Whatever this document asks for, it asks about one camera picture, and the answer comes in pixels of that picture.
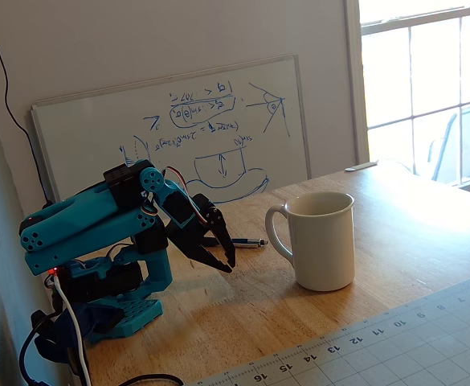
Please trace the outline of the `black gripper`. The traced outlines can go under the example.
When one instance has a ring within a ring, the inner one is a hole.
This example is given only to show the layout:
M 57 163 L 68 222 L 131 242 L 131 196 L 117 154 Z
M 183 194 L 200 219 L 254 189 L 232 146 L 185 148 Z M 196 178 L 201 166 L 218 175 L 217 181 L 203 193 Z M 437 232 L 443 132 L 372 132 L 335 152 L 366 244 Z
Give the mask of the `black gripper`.
M 198 206 L 207 224 L 203 224 L 193 212 L 193 218 L 180 228 L 172 220 L 166 225 L 167 238 L 189 259 L 224 273 L 231 273 L 235 267 L 235 246 L 222 212 L 202 193 L 193 196 L 192 200 Z M 214 237 L 205 237 L 211 232 Z M 220 261 L 205 247 L 222 246 L 227 257 L 227 263 Z

